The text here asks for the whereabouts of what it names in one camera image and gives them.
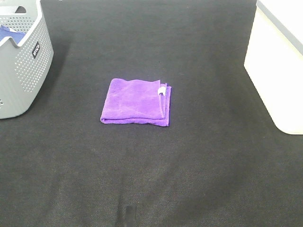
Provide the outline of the white care label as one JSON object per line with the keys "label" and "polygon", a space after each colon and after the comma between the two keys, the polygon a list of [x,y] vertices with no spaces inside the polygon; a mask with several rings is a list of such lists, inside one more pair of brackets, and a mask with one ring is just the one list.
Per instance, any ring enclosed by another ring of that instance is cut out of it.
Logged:
{"label": "white care label", "polygon": [[160,88],[158,88],[157,93],[158,95],[162,94],[163,96],[166,96],[166,87],[162,86]]}

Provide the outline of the white storage box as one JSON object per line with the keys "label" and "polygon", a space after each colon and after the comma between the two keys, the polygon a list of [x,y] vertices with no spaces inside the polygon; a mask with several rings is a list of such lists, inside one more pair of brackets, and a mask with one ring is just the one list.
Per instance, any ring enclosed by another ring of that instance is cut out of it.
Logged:
{"label": "white storage box", "polygon": [[303,2],[258,0],[244,67],[275,126],[303,133]]}

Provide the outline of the blue cloth in basket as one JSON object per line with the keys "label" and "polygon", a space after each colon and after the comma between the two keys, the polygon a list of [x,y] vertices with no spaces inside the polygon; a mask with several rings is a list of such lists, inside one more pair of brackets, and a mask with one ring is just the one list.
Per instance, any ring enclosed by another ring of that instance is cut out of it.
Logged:
{"label": "blue cloth in basket", "polygon": [[26,34],[20,31],[16,31],[12,28],[1,25],[0,26],[0,40],[2,41],[5,37],[12,37],[15,43],[19,43]]}

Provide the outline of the grey perforated laundry basket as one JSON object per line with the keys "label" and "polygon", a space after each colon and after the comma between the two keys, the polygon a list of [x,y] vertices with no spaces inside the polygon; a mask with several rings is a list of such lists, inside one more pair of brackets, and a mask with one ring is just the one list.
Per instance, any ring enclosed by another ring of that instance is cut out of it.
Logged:
{"label": "grey perforated laundry basket", "polygon": [[17,44],[0,41],[0,117],[26,112],[37,96],[53,60],[53,46],[39,0],[2,0],[0,25],[26,35]]}

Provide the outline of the purple towel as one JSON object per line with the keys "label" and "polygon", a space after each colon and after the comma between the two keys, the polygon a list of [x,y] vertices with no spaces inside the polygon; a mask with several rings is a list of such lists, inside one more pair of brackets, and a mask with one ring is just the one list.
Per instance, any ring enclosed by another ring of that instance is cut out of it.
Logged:
{"label": "purple towel", "polygon": [[[158,95],[166,87],[166,96]],[[169,126],[171,86],[144,80],[112,79],[100,121],[104,124],[152,124]]]}

